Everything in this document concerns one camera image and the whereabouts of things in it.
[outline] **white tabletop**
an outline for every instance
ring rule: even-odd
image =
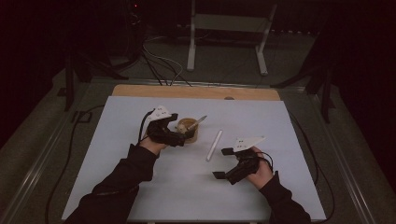
[[[265,136],[258,148],[274,159],[283,186],[293,192],[312,219],[325,219],[303,152],[281,101],[226,101],[110,96],[73,187],[63,219],[82,196],[111,173],[129,145],[135,144],[140,122],[147,112],[164,105],[178,119],[207,118],[200,124],[198,140],[184,147],[163,150],[151,182],[140,185],[130,221],[262,221],[270,216],[265,198],[246,180],[231,185],[217,180],[214,171],[235,167],[234,156],[220,150],[232,147],[237,137]],[[176,126],[171,122],[169,128]],[[218,133],[223,134],[210,161],[208,151]]]

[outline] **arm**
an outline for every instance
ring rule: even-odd
[[[164,144],[149,138],[139,146],[131,146],[126,159],[120,160],[114,171],[92,193],[81,198],[78,208],[65,224],[77,223],[126,223],[134,199],[142,181],[150,181],[157,155]]]
[[[280,184],[278,173],[273,175],[265,161],[260,161],[257,173],[249,175],[247,180],[265,196],[271,206],[271,224],[311,223],[309,214],[291,198],[291,191]]]

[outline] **white marker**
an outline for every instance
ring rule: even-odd
[[[207,154],[207,157],[206,157],[206,160],[207,160],[207,161],[210,161],[210,158],[212,158],[213,152],[215,151],[216,145],[217,145],[218,142],[219,142],[219,139],[220,139],[220,137],[221,137],[221,134],[222,134],[222,130],[220,130],[220,131],[218,132],[218,135],[216,136],[215,141],[213,142],[212,147],[210,148],[209,154]]]

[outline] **forearm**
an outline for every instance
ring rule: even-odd
[[[274,177],[260,189],[272,209],[271,224],[311,223],[309,214],[291,198],[291,191],[279,183],[279,176]]]
[[[126,159],[91,194],[85,195],[65,223],[125,223],[138,185],[150,181],[157,156],[144,147],[131,147]]]

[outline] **pen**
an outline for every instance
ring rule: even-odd
[[[218,132],[218,135],[216,135],[215,141],[213,142],[212,147],[210,148],[209,154],[207,154],[206,161],[210,161],[210,158],[212,158],[213,152],[215,151],[216,145],[220,140],[221,134],[222,134],[222,130],[220,130]]]

